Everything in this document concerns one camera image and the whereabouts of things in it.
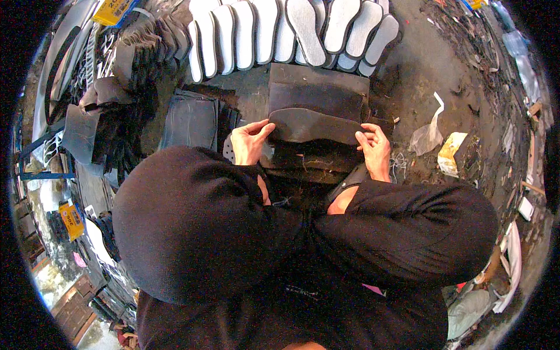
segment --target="pink fabric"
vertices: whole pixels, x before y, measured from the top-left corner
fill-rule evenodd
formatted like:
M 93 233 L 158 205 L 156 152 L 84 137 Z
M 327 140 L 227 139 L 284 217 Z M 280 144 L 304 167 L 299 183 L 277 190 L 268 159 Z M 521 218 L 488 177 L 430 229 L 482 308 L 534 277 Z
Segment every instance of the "pink fabric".
M 366 287 L 367 289 L 376 292 L 376 293 L 379 294 L 380 296 L 384 296 L 383 293 L 381 293 L 381 289 L 379 289 L 379 288 L 377 288 L 377 287 L 374 287 L 374 286 L 368 286 L 367 284 L 363 284 L 363 283 L 362 283 L 362 285 L 363 285 L 364 287 Z
M 76 264 L 78 264 L 79 267 L 86 267 L 86 263 L 83 261 L 82 257 L 76 253 L 75 251 L 72 252 L 74 254 L 74 260 L 76 261 Z

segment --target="yellow label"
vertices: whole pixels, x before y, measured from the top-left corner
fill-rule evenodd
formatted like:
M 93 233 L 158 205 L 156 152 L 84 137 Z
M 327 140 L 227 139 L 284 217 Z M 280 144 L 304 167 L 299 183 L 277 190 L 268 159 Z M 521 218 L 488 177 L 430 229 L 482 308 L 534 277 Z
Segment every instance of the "yellow label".
M 70 242 L 83 235 L 83 221 L 74 205 L 69 206 L 68 203 L 62 204 L 58 208 L 58 212 L 62 216 L 64 225 L 66 225 L 66 229 L 68 230 L 68 234 L 70 236 Z
M 128 10 L 132 0 L 105 0 L 93 20 L 104 26 L 114 26 Z

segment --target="hand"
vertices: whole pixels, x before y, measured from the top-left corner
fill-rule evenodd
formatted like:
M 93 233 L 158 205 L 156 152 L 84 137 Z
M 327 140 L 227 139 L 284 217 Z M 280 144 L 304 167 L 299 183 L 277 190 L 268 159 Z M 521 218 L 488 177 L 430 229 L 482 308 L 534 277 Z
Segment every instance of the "hand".
M 268 119 L 235 128 L 231 132 L 231 145 L 235 154 L 235 165 L 255 165 L 263 149 L 264 140 L 276 125 Z
M 389 140 L 378 125 L 362 124 L 362 128 L 369 132 L 356 132 L 356 140 L 360 143 L 358 151 L 363 151 L 371 179 L 390 183 L 389 158 L 391 157 L 391 145 Z

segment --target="black fabric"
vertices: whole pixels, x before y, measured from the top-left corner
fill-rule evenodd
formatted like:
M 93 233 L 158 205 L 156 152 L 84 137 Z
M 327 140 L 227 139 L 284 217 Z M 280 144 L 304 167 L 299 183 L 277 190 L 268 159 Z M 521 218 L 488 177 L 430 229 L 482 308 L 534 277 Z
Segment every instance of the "black fabric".
M 368 178 L 346 214 L 308 229 L 300 213 L 263 207 L 255 178 L 215 153 L 169 148 L 119 190 L 115 237 L 142 289 L 142 348 L 442 347 L 440 288 L 480 272 L 497 233 L 480 192 Z

